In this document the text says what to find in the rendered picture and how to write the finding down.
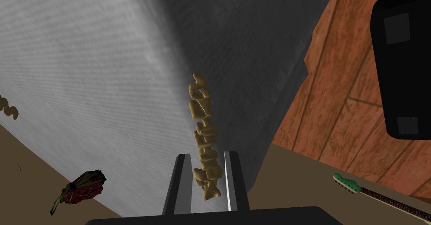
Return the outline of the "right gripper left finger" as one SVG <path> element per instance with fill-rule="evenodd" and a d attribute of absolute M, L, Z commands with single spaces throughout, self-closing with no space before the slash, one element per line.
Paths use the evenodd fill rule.
<path fill-rule="evenodd" d="M 191 213 L 193 180 L 190 154 L 179 154 L 166 195 L 163 215 Z"/>

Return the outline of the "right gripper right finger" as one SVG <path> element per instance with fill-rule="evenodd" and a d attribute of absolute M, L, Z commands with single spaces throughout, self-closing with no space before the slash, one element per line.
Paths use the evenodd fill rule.
<path fill-rule="evenodd" d="M 228 210 L 250 210 L 239 155 L 236 151 L 226 151 L 224 157 Z"/>

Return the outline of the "tan knobbly chain-shaped object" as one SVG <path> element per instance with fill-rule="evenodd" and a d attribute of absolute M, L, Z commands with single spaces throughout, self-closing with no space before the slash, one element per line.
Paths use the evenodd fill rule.
<path fill-rule="evenodd" d="M 199 149 L 199 161 L 201 168 L 194 168 L 193 173 L 197 185 L 204 191 L 204 200 L 221 196 L 217 187 L 218 180 L 223 176 L 223 170 L 218 164 L 218 153 L 213 146 L 216 144 L 218 127 L 211 122 L 213 110 L 211 108 L 211 93 L 206 87 L 204 78 L 193 74 L 194 82 L 188 86 L 191 97 L 188 106 L 192 119 L 196 122 L 196 130 L 193 132 L 195 143 Z"/>

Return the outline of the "dark red dried flower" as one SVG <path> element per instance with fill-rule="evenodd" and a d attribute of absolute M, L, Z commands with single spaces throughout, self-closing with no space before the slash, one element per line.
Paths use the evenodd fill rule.
<path fill-rule="evenodd" d="M 50 214 L 54 214 L 57 206 L 60 203 L 65 203 L 68 205 L 77 204 L 101 194 L 105 181 L 105 175 L 101 170 L 84 172 L 73 182 L 67 184 L 64 189 L 62 189 L 61 194 L 55 200 L 53 207 L 50 210 Z"/>

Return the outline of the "green-headed electric guitar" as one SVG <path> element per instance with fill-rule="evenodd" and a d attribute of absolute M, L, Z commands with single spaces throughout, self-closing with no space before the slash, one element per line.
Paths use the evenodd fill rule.
<path fill-rule="evenodd" d="M 344 189 L 348 190 L 352 194 L 366 195 L 377 201 L 382 202 L 383 204 L 396 208 L 400 211 L 406 212 L 407 214 L 410 214 L 411 216 L 424 221 L 427 225 L 431 225 L 431 214 L 427 212 L 421 211 L 419 209 L 416 209 L 414 207 L 411 207 L 404 203 L 396 201 L 390 197 L 387 197 L 377 192 L 374 192 L 372 190 L 366 189 L 358 185 L 357 182 L 354 180 L 343 178 L 339 173 L 335 173 L 333 175 L 333 179 L 335 180 L 335 183 L 342 186 Z"/>

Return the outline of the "tan curled object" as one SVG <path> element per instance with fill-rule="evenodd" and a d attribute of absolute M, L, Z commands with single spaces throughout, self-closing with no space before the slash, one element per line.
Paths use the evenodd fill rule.
<path fill-rule="evenodd" d="M 0 112 L 3 111 L 5 116 L 12 116 L 14 120 L 18 118 L 19 112 L 15 106 L 9 106 L 6 98 L 0 95 Z"/>

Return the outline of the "black box speaker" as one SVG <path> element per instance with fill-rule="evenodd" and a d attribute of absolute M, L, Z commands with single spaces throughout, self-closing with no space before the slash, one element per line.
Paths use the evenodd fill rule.
<path fill-rule="evenodd" d="M 431 140 L 431 0 L 378 0 L 370 33 L 387 133 Z"/>

